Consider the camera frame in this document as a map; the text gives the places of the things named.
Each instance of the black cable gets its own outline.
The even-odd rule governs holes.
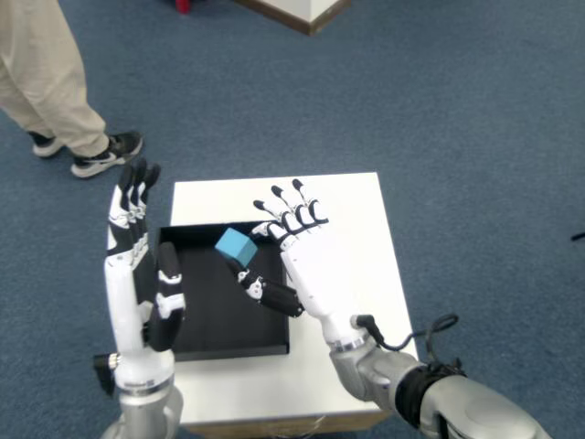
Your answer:
[[[570,240],[571,240],[571,241],[578,241],[578,240],[581,240],[581,239],[583,239],[583,238],[585,238],[585,232],[583,232],[583,233],[579,233],[579,234],[577,234],[577,235],[575,235],[575,236],[571,236],[571,237],[570,237]]]
[[[432,362],[439,362],[432,347],[432,336],[437,332],[442,332],[445,329],[449,329],[458,321],[459,317],[456,314],[447,314],[445,316],[441,316],[432,323],[431,327],[424,331],[412,332],[408,337],[405,338],[405,340],[402,343],[400,343],[397,346],[387,345],[384,342],[384,336],[382,336],[382,333],[380,332],[378,326],[376,325],[376,320],[374,319],[373,316],[371,315],[357,316],[356,325],[367,329],[369,335],[372,336],[381,347],[395,352],[404,349],[413,338],[425,336],[425,348],[427,349],[429,358],[431,359]]]

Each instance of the beige pants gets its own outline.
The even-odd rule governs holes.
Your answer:
[[[93,156],[109,141],[86,96],[81,56],[57,0],[0,0],[0,108],[24,130]]]

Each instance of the robotic hand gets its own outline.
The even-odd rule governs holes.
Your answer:
[[[175,437],[183,408],[170,350],[185,312],[180,267],[169,242],[159,247],[155,267],[145,223],[148,189],[159,172],[144,160],[128,165],[112,195],[104,272],[117,352],[94,357],[94,368],[109,395],[114,383],[119,389],[122,416],[102,439]],[[138,297],[154,303],[139,304]]]
[[[467,379],[458,360],[446,365],[434,357],[432,334],[452,326],[456,316],[439,319],[431,329],[411,334],[398,347],[384,343],[372,316],[355,316],[351,291],[340,273],[347,267],[347,258],[337,245],[323,207],[298,179],[292,186],[285,190],[274,186],[276,198],[254,201],[275,220],[262,223],[250,235],[271,237],[280,246],[282,261],[296,288],[296,295],[289,289],[289,299],[300,301],[307,313],[321,322],[330,358],[347,391],[359,400],[398,412],[432,439],[550,439],[528,413]],[[267,282],[243,267],[234,274],[261,303],[274,289],[264,290]],[[293,306],[282,310],[293,316],[287,309]],[[426,335],[430,364],[399,352],[412,337],[422,335]]]

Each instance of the black sneaker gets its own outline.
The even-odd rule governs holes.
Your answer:
[[[37,157],[48,158],[55,155],[65,146],[57,137],[45,137],[39,133],[29,133],[35,142],[33,144],[33,154]]]
[[[123,165],[137,155],[143,147],[143,137],[132,131],[110,136],[108,149],[94,157],[75,155],[71,172],[75,177],[93,177],[114,165]]]

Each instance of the white table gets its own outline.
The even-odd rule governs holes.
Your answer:
[[[359,309],[373,314],[390,344],[410,332],[410,319],[376,173],[299,177],[324,205],[331,225],[353,259]],[[172,226],[268,220],[254,199],[272,197],[271,186],[293,177],[175,183]],[[295,417],[378,412],[350,396],[328,358],[319,323],[308,315],[290,319],[291,352],[283,356],[179,362],[175,383],[186,426],[245,423]],[[417,356],[414,343],[405,351]]]

